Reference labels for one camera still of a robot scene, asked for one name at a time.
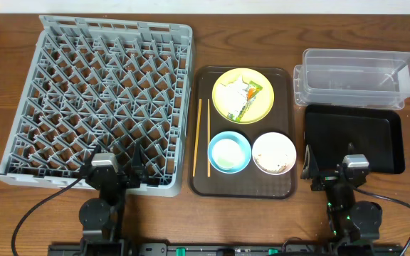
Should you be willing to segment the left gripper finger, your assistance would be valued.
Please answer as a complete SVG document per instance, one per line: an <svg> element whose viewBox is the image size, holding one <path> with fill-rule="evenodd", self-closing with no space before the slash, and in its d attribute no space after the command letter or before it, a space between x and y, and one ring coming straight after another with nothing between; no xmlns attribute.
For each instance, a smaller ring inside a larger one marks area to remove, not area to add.
<svg viewBox="0 0 410 256"><path fill-rule="evenodd" d="M92 160L96 154L101 152L101 146L96 145L93 151L90 153L90 156L84 161L83 168L86 169L91 166Z"/></svg>
<svg viewBox="0 0 410 256"><path fill-rule="evenodd" d="M147 178L147 169L142 160L142 147L140 142L135 144L133 157L131 160L131 170L139 177L139 178Z"/></svg>

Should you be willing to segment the white pink bowl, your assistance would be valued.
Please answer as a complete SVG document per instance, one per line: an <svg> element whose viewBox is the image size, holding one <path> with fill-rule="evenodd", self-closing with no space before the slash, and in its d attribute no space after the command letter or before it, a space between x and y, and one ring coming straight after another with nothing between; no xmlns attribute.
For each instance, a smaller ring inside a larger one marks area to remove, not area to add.
<svg viewBox="0 0 410 256"><path fill-rule="evenodd" d="M264 173L279 176L295 165L297 151L293 141L278 132L260 135L253 143L252 157L255 165Z"/></svg>

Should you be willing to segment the wooden chopstick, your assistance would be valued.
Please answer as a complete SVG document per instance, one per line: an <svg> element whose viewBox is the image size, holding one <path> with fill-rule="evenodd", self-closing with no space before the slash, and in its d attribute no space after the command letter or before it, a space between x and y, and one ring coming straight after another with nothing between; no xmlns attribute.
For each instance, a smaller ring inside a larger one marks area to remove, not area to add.
<svg viewBox="0 0 410 256"><path fill-rule="evenodd" d="M211 177L211 162L209 159L210 141L211 141L211 103L210 103L210 99L207 99L207 178Z"/></svg>
<svg viewBox="0 0 410 256"><path fill-rule="evenodd" d="M196 118L196 132L195 132L195 142L194 142L194 158L193 158L192 177L195 177L196 175L196 162L197 162L197 155L198 155L198 148L199 148L199 134L200 134L200 124L201 124L201 109L202 109L202 99L199 99L197 118Z"/></svg>

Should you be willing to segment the yellow round plate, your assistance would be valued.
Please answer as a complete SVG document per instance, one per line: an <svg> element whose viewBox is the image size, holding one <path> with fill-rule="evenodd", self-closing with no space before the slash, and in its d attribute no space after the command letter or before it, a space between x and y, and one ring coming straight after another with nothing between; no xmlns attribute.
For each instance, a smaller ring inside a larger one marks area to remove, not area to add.
<svg viewBox="0 0 410 256"><path fill-rule="evenodd" d="M235 122L229 119L223 112L219 101L216 99L216 88L218 84L227 85L236 80L242 75L243 81L249 83L254 81L261 85L263 89L256 95L255 100L248 108L240 122ZM252 124L262 120L271 110L274 104L274 89L268 78L262 73L250 68L234 68L224 72L214 83L212 93L212 101L218 113L230 122L237 124Z"/></svg>

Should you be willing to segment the light blue bowl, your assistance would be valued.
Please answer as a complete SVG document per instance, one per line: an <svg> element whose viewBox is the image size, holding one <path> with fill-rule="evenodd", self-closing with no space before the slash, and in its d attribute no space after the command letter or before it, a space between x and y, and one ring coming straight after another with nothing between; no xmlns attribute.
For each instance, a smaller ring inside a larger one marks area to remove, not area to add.
<svg viewBox="0 0 410 256"><path fill-rule="evenodd" d="M252 159L251 145L242 134L233 131L218 133L208 146L210 164L224 174L236 174Z"/></svg>

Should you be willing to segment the green snack wrapper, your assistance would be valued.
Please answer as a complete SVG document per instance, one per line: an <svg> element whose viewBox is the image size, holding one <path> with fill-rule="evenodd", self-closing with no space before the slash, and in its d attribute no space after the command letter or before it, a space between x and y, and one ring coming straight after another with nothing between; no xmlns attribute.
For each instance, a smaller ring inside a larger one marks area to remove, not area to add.
<svg viewBox="0 0 410 256"><path fill-rule="evenodd" d="M248 108L251 106L252 102L255 100L256 95L263 89L263 87L261 85L259 85L258 83L254 82L254 81L250 81L248 84L248 101L246 103L246 106L241 110L240 115L237 116L237 118L235 119L231 119L235 122L240 122L241 119L243 118L244 114L246 113L246 111L248 110Z"/></svg>

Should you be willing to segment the small white cup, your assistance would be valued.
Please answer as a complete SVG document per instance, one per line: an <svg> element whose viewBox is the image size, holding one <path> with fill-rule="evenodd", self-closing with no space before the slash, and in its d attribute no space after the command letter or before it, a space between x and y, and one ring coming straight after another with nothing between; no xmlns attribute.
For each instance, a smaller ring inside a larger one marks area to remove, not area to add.
<svg viewBox="0 0 410 256"><path fill-rule="evenodd" d="M217 141L211 155L215 164L222 170L236 168L244 162L244 153L241 147L232 139Z"/></svg>

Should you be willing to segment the white napkin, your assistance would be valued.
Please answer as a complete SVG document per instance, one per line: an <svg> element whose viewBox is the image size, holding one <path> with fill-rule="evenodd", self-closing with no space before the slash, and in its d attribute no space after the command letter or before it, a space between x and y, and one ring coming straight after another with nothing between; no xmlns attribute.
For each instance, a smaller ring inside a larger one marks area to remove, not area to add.
<svg viewBox="0 0 410 256"><path fill-rule="evenodd" d="M227 85L218 84L216 99L227 117L237 118L248 101L248 84L243 81L243 76L239 75Z"/></svg>

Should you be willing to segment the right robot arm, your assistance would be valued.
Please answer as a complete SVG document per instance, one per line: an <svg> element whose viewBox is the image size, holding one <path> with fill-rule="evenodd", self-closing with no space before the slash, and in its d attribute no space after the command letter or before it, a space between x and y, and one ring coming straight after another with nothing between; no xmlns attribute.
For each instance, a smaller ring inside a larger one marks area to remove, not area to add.
<svg viewBox="0 0 410 256"><path fill-rule="evenodd" d="M366 182L369 162L363 154L346 155L334 169L320 170L312 147L305 148L301 179L310 180L312 191L324 191L327 217L335 237L326 245L331 255L374 255L372 242L379 239L382 207L357 201L355 189Z"/></svg>

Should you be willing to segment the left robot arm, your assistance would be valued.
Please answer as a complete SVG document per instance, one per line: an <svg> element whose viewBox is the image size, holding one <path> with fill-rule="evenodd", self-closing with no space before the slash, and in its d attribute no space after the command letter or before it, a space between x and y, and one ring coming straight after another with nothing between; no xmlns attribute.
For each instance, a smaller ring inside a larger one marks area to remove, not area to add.
<svg viewBox="0 0 410 256"><path fill-rule="evenodd" d="M118 164L113 153L102 153L97 146L79 173L88 185L99 191L99 196L86 201L79 211L83 226L79 254L135 255L137 249L130 239L122 236L122 222L127 190L139 188L148 179L140 143L135 144L129 169Z"/></svg>

